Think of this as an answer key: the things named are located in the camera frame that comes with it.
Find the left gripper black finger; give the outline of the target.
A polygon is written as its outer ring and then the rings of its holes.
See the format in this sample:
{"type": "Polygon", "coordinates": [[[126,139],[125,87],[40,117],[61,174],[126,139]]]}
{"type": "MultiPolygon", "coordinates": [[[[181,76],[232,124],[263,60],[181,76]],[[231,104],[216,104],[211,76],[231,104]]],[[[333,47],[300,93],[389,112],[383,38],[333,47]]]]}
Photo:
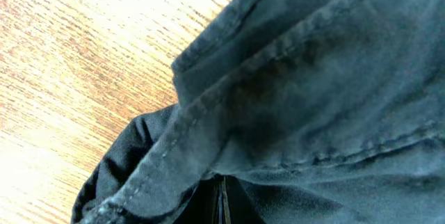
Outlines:
{"type": "Polygon", "coordinates": [[[201,181],[175,224],[264,224],[239,181],[215,176],[201,181]]]}

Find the dark blue shorts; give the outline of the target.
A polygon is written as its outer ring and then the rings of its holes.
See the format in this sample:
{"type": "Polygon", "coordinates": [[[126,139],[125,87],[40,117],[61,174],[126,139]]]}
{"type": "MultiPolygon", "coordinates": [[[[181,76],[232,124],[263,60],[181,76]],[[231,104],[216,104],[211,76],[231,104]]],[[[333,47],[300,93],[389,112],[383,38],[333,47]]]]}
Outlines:
{"type": "Polygon", "coordinates": [[[444,0],[233,0],[172,70],[73,223],[175,223],[215,176],[264,223],[444,222],[444,0]]]}

